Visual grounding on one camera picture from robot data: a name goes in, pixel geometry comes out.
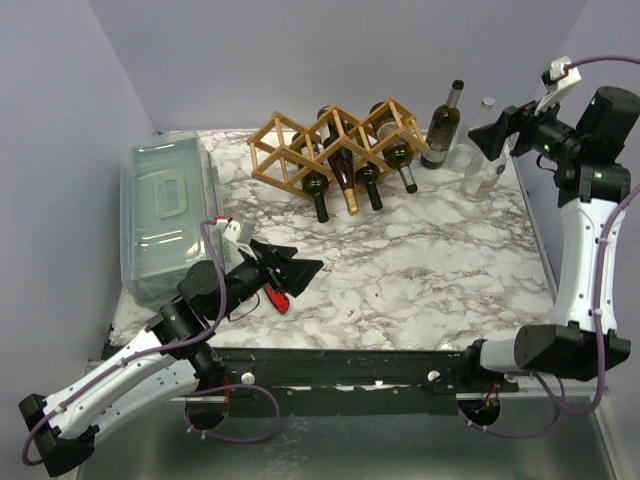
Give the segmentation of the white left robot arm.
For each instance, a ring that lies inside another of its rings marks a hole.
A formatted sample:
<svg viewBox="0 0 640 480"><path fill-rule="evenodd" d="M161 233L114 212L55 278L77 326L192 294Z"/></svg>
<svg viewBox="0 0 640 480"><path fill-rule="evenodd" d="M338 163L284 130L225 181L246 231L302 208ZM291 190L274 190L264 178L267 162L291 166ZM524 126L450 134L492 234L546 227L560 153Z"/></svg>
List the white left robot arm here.
<svg viewBox="0 0 640 480"><path fill-rule="evenodd" d="M296 254L294 247L252 240L230 273L217 257L193 264L177 297L116 355L55 394L20 401L29 429L23 463L59 477L84 463L99 436L126 417L171 398L233 389L209 341L220 322L264 286L299 296L324 264Z"/></svg>

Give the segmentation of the green wine bottle brown label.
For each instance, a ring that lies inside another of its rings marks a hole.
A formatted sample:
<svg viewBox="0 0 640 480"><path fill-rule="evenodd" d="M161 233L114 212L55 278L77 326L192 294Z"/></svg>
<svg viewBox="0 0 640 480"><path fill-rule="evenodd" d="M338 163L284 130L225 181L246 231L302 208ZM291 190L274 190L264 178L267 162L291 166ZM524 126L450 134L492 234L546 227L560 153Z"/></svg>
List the green wine bottle brown label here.
<svg viewBox="0 0 640 480"><path fill-rule="evenodd" d="M464 89L464 81L452 82L447 100L433 113L426 135L429 150L420 157L421 165L436 170L443 166L461 119L458 102Z"/></svg>

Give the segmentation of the aluminium extrusion rail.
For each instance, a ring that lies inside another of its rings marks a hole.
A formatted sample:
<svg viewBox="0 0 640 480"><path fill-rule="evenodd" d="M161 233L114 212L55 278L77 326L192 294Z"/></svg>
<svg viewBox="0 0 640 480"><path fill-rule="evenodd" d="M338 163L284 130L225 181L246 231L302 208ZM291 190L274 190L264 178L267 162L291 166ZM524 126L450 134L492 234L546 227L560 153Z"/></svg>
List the aluminium extrusion rail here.
<svg viewBox="0 0 640 480"><path fill-rule="evenodd" d="M99 374L106 371L109 368L109 366L110 364L107 361L90 360L87 363L87 366L85 368L85 375L83 376L82 380L86 382L93 380Z"/></svg>

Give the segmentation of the green bottle silver foil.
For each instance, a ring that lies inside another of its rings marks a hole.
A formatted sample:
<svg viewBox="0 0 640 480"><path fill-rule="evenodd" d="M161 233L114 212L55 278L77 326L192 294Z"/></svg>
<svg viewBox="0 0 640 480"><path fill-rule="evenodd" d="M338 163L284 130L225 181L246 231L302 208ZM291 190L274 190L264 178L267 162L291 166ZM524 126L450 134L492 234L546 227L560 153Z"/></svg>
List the green bottle silver foil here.
<svg viewBox="0 0 640 480"><path fill-rule="evenodd" d="M371 122L371 127L375 132L375 138L382 141L398 129L398 123L391 110L386 109ZM382 155L386 164L399 173L405 190L409 194L415 194L418 191L418 185L410 167L414 158L410 144L406 140L398 138L382 150Z"/></svg>

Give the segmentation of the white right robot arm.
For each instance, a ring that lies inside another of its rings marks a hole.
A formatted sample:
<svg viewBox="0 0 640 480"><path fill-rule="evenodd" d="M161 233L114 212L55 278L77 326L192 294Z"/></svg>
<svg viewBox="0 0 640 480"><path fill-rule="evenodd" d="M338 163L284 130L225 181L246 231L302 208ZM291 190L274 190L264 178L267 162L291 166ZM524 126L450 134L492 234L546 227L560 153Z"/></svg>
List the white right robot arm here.
<svg viewBox="0 0 640 480"><path fill-rule="evenodd" d="M493 384L496 372L588 381L631 353L630 341L617 334L613 309L621 209L631 192L631 174L616 159L639 117L639 97L600 87L575 127L558 120L557 107L537 113L536 106L509 107L496 122L471 130L469 138L489 160L515 136L512 156L535 151L555 163L563 225L558 293L548 323L525 325L509 340L478 340L469 347L477 357L459 371L462 384L474 392Z"/></svg>

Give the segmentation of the clear tall bottle blue label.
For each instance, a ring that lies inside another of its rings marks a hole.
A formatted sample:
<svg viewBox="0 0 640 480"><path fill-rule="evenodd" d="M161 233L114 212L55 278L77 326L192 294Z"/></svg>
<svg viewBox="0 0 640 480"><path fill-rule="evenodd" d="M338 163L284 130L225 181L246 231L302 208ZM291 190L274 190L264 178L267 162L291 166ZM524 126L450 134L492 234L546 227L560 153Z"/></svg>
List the clear tall bottle blue label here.
<svg viewBox="0 0 640 480"><path fill-rule="evenodd" d="M462 178L461 194L472 201L487 199L505 172L509 158L510 152L507 144L504 144L495 160L488 160L481 151L477 151Z"/></svg>

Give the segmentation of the clear plastic storage box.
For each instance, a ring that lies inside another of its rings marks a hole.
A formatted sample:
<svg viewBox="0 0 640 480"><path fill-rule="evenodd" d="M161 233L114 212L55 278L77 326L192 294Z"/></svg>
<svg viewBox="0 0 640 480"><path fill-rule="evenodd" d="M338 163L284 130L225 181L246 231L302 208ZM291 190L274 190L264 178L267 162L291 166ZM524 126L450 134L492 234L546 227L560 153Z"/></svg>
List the clear plastic storage box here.
<svg viewBox="0 0 640 480"><path fill-rule="evenodd" d="M150 310L178 295L209 255L201 222L223 213L217 164L195 132L165 133L129 150L120 176L120 271Z"/></svg>

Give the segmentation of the dark bottle black neck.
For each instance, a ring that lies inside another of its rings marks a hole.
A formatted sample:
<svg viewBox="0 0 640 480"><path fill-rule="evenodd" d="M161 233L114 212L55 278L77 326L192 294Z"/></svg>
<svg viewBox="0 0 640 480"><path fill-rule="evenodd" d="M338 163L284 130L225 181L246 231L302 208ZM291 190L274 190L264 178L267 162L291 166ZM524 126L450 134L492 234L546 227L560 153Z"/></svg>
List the dark bottle black neck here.
<svg viewBox="0 0 640 480"><path fill-rule="evenodd" d="M314 154L320 154L319 145L312 142ZM303 144L299 147L299 153L303 156L309 156L308 148ZM312 197L316 211L316 217L319 223L329 221L329 214L325 203L325 194L329 189L329 180L327 176L311 170L301 180L302 190Z"/></svg>
<svg viewBox="0 0 640 480"><path fill-rule="evenodd" d="M379 211L383 208L383 202L377 187L379 178L380 170L378 166L372 162L366 162L355 173L355 182L366 189L371 207L374 211Z"/></svg>

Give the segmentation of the wooden wine rack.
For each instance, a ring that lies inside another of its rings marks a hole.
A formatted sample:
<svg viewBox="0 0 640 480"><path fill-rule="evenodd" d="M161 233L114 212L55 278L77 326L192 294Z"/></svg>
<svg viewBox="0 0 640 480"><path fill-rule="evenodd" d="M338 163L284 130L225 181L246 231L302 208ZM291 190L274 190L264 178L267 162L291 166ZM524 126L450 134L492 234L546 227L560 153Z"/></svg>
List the wooden wine rack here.
<svg viewBox="0 0 640 480"><path fill-rule="evenodd" d="M362 119L337 104L330 105L309 126L275 111L247 140L251 176L308 198L301 181L310 171L325 175L331 186L337 184L329 156L341 148L353 153L355 170L371 162L379 168L382 179L394 174L396 171L384 160L383 150L399 140L407 142L416 155L429 150L416 115L393 97Z"/></svg>

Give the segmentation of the clear squat glass bottle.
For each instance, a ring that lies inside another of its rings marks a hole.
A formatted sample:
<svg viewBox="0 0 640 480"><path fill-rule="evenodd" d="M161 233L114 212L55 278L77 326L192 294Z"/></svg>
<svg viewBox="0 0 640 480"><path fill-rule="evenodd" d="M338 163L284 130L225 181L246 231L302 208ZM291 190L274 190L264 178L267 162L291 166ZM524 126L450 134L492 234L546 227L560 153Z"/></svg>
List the clear squat glass bottle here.
<svg viewBox="0 0 640 480"><path fill-rule="evenodd" d="M494 105L493 97L483 97L477 112L464 119L459 125L445 160L445 165L451 171L462 173L466 170L477 150L469 139L468 133L485 124L486 117Z"/></svg>

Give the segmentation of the red black utility knife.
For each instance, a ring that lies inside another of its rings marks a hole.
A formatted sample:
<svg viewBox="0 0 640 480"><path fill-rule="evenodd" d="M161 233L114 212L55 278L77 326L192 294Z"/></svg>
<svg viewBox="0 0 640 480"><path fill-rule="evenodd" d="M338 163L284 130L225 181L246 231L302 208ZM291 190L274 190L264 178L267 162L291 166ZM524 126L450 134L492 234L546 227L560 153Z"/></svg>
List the red black utility knife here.
<svg viewBox="0 0 640 480"><path fill-rule="evenodd" d="M270 285L266 285L264 288L264 293L266 297L269 299L272 306L281 314L285 315L290 308L290 300L285 293L274 290Z"/></svg>

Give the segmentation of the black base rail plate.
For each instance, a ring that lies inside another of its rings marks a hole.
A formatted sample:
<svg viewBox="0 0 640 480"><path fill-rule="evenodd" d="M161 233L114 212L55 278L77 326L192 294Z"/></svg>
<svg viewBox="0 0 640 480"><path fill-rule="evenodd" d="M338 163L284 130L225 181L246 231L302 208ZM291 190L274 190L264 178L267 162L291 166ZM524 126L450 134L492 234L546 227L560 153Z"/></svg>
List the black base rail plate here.
<svg viewBox="0 0 640 480"><path fill-rule="evenodd" d="M472 400L517 386L476 365L475 352L220 348L213 369L197 378L192 365L164 356L164 366L138 379L116 416L138 414L184 398L193 417L213 421L283 416L454 415L457 398Z"/></svg>

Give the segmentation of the red bottle gold foil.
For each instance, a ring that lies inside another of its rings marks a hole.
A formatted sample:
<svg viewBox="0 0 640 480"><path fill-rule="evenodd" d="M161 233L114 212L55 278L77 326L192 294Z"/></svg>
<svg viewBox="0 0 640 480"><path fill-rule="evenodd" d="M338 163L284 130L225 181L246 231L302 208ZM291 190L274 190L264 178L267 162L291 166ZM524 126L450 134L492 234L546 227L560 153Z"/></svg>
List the red bottle gold foil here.
<svg viewBox="0 0 640 480"><path fill-rule="evenodd" d="M319 130L323 149L327 148L339 138L339 132L333 118ZM355 193L355 179L353 170L353 153L346 147L338 147L333 153L327 156L327 161L333 171L337 184L340 186L347 211L351 216L359 213L359 206Z"/></svg>

